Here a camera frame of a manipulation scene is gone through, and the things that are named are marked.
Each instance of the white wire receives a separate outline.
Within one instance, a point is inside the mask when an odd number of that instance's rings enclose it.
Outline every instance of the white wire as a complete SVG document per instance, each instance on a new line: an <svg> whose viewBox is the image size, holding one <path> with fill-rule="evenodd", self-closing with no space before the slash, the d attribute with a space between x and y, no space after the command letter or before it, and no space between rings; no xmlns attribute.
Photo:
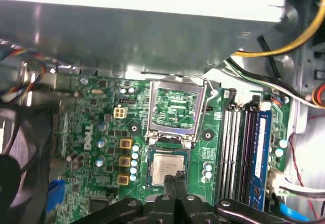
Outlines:
<svg viewBox="0 0 325 224"><path fill-rule="evenodd" d="M231 69L235 74L242 77L243 79L246 79L246 80L249 80L249 81L252 81L252 82L255 82L255 83L259 83L259 84L265 85L265 86L270 87L270 88L274 88L274 89L276 89L278 91L281 91L281 92L285 93L286 95L292 97L293 99L301 102L302 104L305 104L305 105L313 107L313 108L321 109L321 107L319 107L319 106L317 106L317 105L315 105L313 103L310 103L309 101L306 101L306 100L294 95L290 91L286 90L285 88L282 88L281 86L279 86L277 84L273 84L273 83L269 83L269 82L265 82L265 81L260 81L260 80L248 78L248 77L242 75L241 73L239 73L236 69L234 69L226 60L224 61L224 63L228 66L229 69Z"/></svg>
<svg viewBox="0 0 325 224"><path fill-rule="evenodd" d="M284 182L283 187L285 187L287 189L290 189L290 190L293 190L293 191L302 192L302 193L325 194L325 189L315 189L315 188L310 188L310 187L302 187L302 186L290 183L288 181Z"/></svg>

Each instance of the cpu socket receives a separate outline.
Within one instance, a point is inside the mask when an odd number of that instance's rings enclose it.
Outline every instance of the cpu socket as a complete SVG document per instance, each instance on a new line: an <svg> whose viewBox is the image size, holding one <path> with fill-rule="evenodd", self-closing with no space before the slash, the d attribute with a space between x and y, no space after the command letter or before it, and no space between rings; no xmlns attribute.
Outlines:
<svg viewBox="0 0 325 224"><path fill-rule="evenodd" d="M148 177L150 187L163 187L166 175L175 176L177 171L185 172L189 162L189 150L165 150L149 149L148 154Z"/></svg>
<svg viewBox="0 0 325 224"><path fill-rule="evenodd" d="M206 83L198 86L189 77L169 75L150 82L147 142L177 138L183 148L196 141Z"/></svg>

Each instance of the ram slot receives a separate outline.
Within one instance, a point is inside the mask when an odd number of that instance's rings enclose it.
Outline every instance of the ram slot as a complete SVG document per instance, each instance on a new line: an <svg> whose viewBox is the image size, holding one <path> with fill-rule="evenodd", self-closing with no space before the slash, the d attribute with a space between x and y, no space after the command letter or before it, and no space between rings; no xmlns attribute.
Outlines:
<svg viewBox="0 0 325 224"><path fill-rule="evenodd" d="M249 107L244 112L244 129L241 134L241 147L236 181L236 200L248 204L248 178L251 172L255 125L258 119L257 108Z"/></svg>
<svg viewBox="0 0 325 224"><path fill-rule="evenodd" d="M235 173L237 171L237 155L238 155L238 141L239 141L239 130L240 130L240 123L241 123L241 112L236 112L236 120L235 122L235 133L234 133L234 147L231 152L232 156L232 166L231 166L231 182L230 182L230 198L234 198L235 194Z"/></svg>
<svg viewBox="0 0 325 224"><path fill-rule="evenodd" d="M223 122L219 198L233 198L241 112L226 110Z"/></svg>

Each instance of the black ram slot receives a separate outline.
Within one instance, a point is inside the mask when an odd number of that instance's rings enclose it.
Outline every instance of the black ram slot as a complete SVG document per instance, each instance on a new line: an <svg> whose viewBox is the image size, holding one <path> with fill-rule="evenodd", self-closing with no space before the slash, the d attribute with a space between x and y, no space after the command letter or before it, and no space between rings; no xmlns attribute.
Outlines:
<svg viewBox="0 0 325 224"><path fill-rule="evenodd" d="M236 183L236 200L242 203L248 203L249 181L248 176L251 172L251 157L253 154L253 136L255 134L255 124L257 121L257 108L249 106L244 117L244 129L242 132L242 141L240 148L240 164L238 171L238 178Z"/></svg>

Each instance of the yellow wire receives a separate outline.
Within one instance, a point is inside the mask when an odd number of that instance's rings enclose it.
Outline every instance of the yellow wire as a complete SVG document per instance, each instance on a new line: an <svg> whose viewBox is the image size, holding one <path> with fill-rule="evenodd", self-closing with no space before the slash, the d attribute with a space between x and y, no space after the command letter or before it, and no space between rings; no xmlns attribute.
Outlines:
<svg viewBox="0 0 325 224"><path fill-rule="evenodd" d="M25 53L26 51L28 51L28 49L23 49L23 50L17 52L17 53L15 54L15 56L16 56L16 55L20 55L20 54L22 54L22 53Z"/></svg>
<svg viewBox="0 0 325 224"><path fill-rule="evenodd" d="M302 44L304 44L310 37L312 37L320 25L322 24L323 20L325 17L325 0L320 0L320 6L318 9L318 12L314 18L314 20L311 22L309 27L294 41L292 41L290 44L278 49L278 50L272 50L272 51L267 51L267 52L242 52L242 51L237 51L233 55L234 56L241 56L241 57L261 57L261 56L269 56L269 55L278 55L282 53L289 52Z"/></svg>

